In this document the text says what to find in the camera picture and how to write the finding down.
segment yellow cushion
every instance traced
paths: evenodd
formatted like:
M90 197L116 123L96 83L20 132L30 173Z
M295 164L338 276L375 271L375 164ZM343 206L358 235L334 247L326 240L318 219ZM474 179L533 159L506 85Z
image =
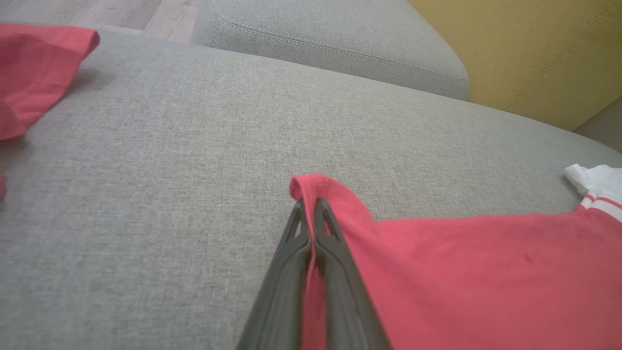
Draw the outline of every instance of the yellow cushion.
M470 100L573 130L622 95L622 1L409 0L465 64Z

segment white fabric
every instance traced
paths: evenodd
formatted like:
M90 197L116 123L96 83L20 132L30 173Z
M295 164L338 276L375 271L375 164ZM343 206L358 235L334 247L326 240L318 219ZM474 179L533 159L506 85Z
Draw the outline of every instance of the white fabric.
M573 164L564 169L564 175L585 196L579 206L602 210L622 222L622 168Z
M608 196L622 203L622 168L599 165L588 169L573 164L564 169L564 175L583 196L592 193L595 198Z

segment wooden floor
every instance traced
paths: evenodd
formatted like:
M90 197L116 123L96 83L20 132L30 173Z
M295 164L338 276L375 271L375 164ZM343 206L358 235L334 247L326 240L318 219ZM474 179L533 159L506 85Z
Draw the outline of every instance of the wooden floor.
M0 0L0 22L79 26L189 42L201 0Z

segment gray sofa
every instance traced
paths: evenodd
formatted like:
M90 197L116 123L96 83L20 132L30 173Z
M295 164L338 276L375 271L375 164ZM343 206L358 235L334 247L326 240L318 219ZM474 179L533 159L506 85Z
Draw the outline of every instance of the gray sofa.
M464 65L406 0L204 0L192 42L468 96Z
M559 213L588 138L385 82L101 33L67 95L0 146L4 349L232 349L295 174L377 219Z

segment pink fabric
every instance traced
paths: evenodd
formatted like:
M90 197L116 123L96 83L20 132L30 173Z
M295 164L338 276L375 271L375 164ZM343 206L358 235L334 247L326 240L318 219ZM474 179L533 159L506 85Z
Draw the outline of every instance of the pink fabric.
M24 135L63 96L99 42L91 29L0 24L0 140ZM2 172L0 185L1 199Z
M290 194L307 217L329 201L395 350L622 349L622 222L606 211L376 222L326 176ZM322 290L313 268L305 350L324 348Z

